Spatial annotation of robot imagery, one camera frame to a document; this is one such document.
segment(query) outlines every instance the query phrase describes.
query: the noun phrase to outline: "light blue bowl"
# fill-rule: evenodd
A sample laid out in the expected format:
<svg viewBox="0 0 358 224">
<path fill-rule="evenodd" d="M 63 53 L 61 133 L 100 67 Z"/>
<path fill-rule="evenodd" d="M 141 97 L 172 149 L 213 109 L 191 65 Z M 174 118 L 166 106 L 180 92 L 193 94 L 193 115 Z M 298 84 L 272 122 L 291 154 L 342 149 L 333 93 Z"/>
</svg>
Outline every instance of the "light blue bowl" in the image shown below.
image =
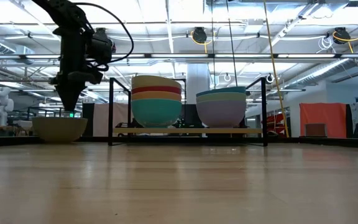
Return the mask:
<svg viewBox="0 0 358 224">
<path fill-rule="evenodd" d="M 208 90 L 201 93 L 198 93 L 196 96 L 202 96 L 210 93 L 243 93 L 245 94 L 247 89 L 244 86 L 237 86 L 237 87 L 229 87 L 229 88 L 220 88 L 217 90 Z"/>
<path fill-rule="evenodd" d="M 132 113 L 145 128 L 166 128 L 175 124 L 181 113 L 181 102 L 165 99 L 132 101 Z"/>
</svg>

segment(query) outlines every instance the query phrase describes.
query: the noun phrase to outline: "lavender bowl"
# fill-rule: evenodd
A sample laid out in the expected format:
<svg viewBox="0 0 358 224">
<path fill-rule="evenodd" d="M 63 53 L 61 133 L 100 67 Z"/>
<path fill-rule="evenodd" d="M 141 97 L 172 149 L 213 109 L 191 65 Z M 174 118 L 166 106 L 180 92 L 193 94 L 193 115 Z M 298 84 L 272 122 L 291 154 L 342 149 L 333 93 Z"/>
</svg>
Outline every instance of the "lavender bowl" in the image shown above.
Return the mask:
<svg viewBox="0 0 358 224">
<path fill-rule="evenodd" d="M 200 120 L 210 128 L 233 128 L 246 115 L 247 102 L 236 100 L 204 101 L 197 103 Z"/>
</svg>

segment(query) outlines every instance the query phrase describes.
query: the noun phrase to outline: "beige bowl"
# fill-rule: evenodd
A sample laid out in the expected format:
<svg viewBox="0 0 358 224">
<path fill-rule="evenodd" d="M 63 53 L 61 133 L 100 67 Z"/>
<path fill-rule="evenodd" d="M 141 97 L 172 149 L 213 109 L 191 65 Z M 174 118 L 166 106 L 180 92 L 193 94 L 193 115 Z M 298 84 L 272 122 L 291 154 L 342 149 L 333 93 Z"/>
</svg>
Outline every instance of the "beige bowl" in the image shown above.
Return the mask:
<svg viewBox="0 0 358 224">
<path fill-rule="evenodd" d="M 32 118 L 32 127 L 46 142 L 70 143 L 84 133 L 88 119 L 85 118 Z"/>
<path fill-rule="evenodd" d="M 154 75 L 141 75 L 132 78 L 132 89 L 149 86 L 172 86 L 181 88 L 180 83 L 169 78 L 158 77 Z"/>
</svg>

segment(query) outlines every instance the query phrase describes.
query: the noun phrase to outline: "red stripe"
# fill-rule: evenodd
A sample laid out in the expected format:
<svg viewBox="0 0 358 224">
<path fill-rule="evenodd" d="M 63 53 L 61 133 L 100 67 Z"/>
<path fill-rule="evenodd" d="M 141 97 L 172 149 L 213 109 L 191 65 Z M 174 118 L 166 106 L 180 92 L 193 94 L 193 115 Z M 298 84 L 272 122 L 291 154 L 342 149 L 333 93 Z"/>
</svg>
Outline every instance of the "red stripe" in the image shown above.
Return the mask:
<svg viewBox="0 0 358 224">
<path fill-rule="evenodd" d="M 172 86 L 148 86 L 139 87 L 132 90 L 132 94 L 140 93 L 144 91 L 167 91 L 171 93 L 181 94 L 181 89 Z"/>
</svg>

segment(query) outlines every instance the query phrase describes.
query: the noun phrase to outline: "wooden floor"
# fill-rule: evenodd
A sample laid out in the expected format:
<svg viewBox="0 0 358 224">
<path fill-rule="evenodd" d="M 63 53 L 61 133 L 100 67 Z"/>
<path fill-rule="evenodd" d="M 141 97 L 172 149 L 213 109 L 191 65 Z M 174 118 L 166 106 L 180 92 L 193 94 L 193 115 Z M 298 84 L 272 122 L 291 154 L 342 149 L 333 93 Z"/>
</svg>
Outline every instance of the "wooden floor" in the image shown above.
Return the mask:
<svg viewBox="0 0 358 224">
<path fill-rule="evenodd" d="M 0 147 L 0 224 L 358 223 L 358 149 Z"/>
</svg>

